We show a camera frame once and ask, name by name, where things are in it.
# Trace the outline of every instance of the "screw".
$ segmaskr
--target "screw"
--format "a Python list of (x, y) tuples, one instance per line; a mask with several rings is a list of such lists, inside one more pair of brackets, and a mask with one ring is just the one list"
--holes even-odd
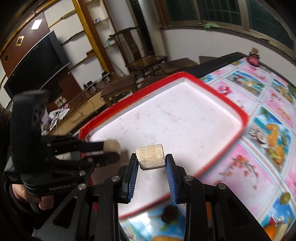
[(84, 189), (86, 189), (86, 184), (85, 184), (85, 183), (81, 183), (81, 184), (79, 184), (79, 185), (78, 185), (78, 189), (79, 189), (79, 190), (84, 190)]
[(190, 175), (187, 175), (184, 177), (184, 180), (187, 181), (187, 182), (190, 182), (193, 180), (193, 176), (190, 176)]
[(80, 174), (80, 176), (85, 176), (85, 171), (84, 170), (81, 170), (81, 171), (79, 171), (79, 174)]
[(227, 186), (224, 183), (219, 183), (218, 188), (224, 190), (227, 188)]
[(112, 180), (113, 182), (118, 182), (118, 181), (120, 180), (120, 176), (113, 176), (113, 177), (111, 178), (111, 180)]

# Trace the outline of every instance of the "white tray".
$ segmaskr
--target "white tray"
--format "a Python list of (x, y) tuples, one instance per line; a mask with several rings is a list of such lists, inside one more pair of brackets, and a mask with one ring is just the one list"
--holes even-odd
[[(247, 120), (247, 114), (228, 98), (182, 72), (113, 105), (88, 123), (80, 137), (118, 140), (125, 158), (122, 165), (137, 148), (162, 144), (165, 155), (171, 153), (188, 175), (198, 176), (238, 139)], [(105, 170), (95, 170), (93, 184), (102, 182)], [(147, 208), (169, 191), (164, 168), (139, 168), (134, 197), (130, 204), (118, 205), (119, 217)]]

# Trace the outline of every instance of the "wooden pillar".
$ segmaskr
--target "wooden pillar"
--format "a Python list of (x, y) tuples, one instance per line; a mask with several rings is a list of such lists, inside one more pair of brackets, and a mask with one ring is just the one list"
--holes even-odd
[(72, 0), (72, 2), (103, 70), (108, 73), (114, 72), (113, 65), (111, 64), (104, 44), (102, 43), (93, 20), (91, 19), (85, 0)]

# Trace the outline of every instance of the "red tray rim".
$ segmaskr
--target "red tray rim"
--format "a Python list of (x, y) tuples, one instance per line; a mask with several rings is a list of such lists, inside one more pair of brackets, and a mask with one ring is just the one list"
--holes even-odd
[[(235, 112), (237, 112), (237, 114), (240, 116), (241, 122), (242, 122), (241, 129), (237, 132), (237, 134), (233, 137), (233, 139), (204, 168), (202, 168), (200, 171), (195, 173), (194, 177), (198, 177), (198, 176), (202, 175), (205, 171), (210, 169), (220, 159), (220, 157), (239, 139), (239, 137), (242, 135), (242, 133), (244, 132), (244, 130), (247, 127), (249, 117), (248, 117), (246, 112), (244, 112), (240, 107), (238, 107), (230, 99), (228, 99), (227, 97), (220, 94), (219, 92), (217, 92), (216, 90), (214, 90), (210, 86), (203, 83), (199, 78), (197, 78), (197, 77), (195, 77), (195, 76), (193, 76), (191, 74), (188, 74), (186, 72), (179, 72), (179, 73), (173, 74), (171, 76), (168, 76), (168, 77), (166, 77), (166, 78), (164, 78), (162, 80), (159, 80), (158, 82), (155, 82), (155, 83), (147, 86), (146, 88), (137, 91), (136, 93), (132, 94), (131, 96), (127, 97), (126, 99), (124, 99), (124, 100), (116, 103), (115, 105), (109, 107), (108, 109), (106, 109), (105, 111), (103, 111), (102, 113), (97, 115), (95, 118), (93, 118), (91, 121), (89, 121), (84, 127), (81, 128), (81, 130), (79, 132), (79, 139), (86, 139), (86, 136), (92, 130), (94, 130), (96, 127), (98, 127), (103, 122), (107, 121), (108, 119), (110, 119), (111, 117), (113, 117), (114, 115), (116, 115), (117, 113), (122, 111), (123, 109), (127, 108), (128, 106), (130, 106), (131, 104), (137, 102), (138, 100), (144, 98), (145, 96), (151, 94), (152, 92), (158, 90), (159, 88), (164, 87), (165, 85), (167, 85), (167, 84), (169, 84), (169, 83), (171, 83), (173, 81), (176, 81), (176, 80), (178, 80), (180, 78), (183, 78), (183, 77), (187, 78), (188, 80), (195, 83), (196, 85), (199, 85), (203, 89), (209, 91), (214, 96), (220, 98), (223, 102), (225, 102), (232, 109), (234, 109)], [(89, 184), (93, 185), (91, 178), (89, 179)], [(163, 200), (165, 200), (165, 199), (167, 199), (169, 197), (170, 197), (170, 194), (164, 195), (163, 197), (157, 199), (156, 201), (154, 201), (151, 204), (143, 206), (143, 207), (141, 207), (141, 208), (139, 208), (139, 209), (137, 209), (137, 210), (135, 210), (135, 211), (133, 211), (131, 213), (120, 216), (119, 219), (125, 219), (125, 218), (133, 216), (133, 215), (135, 215), (137, 213), (140, 213), (140, 212), (142, 212), (142, 211), (144, 211), (146, 209), (149, 209), (150, 207), (156, 205), (157, 203), (159, 203), (159, 202), (161, 202), (161, 201), (163, 201)]]

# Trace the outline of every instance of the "finger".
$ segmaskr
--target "finger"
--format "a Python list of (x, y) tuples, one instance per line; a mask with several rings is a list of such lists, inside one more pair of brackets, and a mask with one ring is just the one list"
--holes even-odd
[(40, 198), (39, 208), (42, 210), (52, 209), (54, 206), (54, 196), (44, 196)]
[(20, 201), (26, 200), (28, 202), (35, 202), (35, 203), (40, 202), (40, 198), (30, 194), (28, 192), (28, 190), (26, 189), (26, 187), (22, 184), (13, 184), (12, 190), (13, 190), (15, 197)]

